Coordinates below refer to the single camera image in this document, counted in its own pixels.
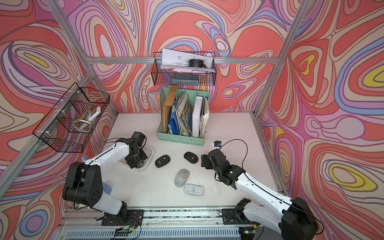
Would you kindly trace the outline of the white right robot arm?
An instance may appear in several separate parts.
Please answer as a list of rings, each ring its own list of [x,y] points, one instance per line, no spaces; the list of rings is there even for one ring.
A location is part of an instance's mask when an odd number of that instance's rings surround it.
[[[312,240],[320,230],[320,221],[304,199],[292,199],[266,187],[243,168],[230,164],[219,149],[201,159],[205,169],[215,171],[219,182],[248,195],[234,208],[237,222],[261,224],[284,240]]]

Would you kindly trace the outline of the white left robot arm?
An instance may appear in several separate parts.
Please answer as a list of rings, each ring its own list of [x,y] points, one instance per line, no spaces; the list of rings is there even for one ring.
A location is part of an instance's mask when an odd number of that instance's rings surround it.
[[[139,217],[132,214],[127,203],[111,197],[103,190],[102,176],[123,160],[130,169],[143,167],[148,159],[144,152],[147,137],[134,132],[131,138],[118,138],[106,151],[83,162],[72,163],[66,177],[62,198],[74,204],[104,213],[103,226],[139,226]]]

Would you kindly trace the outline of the black mouse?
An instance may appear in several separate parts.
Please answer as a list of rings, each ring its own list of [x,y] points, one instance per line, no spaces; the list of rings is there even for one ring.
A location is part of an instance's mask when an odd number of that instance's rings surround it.
[[[199,161],[198,156],[192,152],[186,152],[184,158],[191,164],[196,164]]]
[[[157,168],[162,168],[166,166],[170,162],[170,160],[171,159],[168,155],[163,155],[155,161],[155,166]]]

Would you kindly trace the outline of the grey mouse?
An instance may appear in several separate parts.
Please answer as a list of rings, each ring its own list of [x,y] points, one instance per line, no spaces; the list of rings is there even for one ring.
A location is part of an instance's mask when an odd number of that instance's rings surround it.
[[[187,182],[188,178],[190,176],[190,171],[187,170],[187,169],[181,169],[176,177],[175,177],[175,181],[174,181],[174,184],[176,187],[182,187],[185,185],[185,183]]]

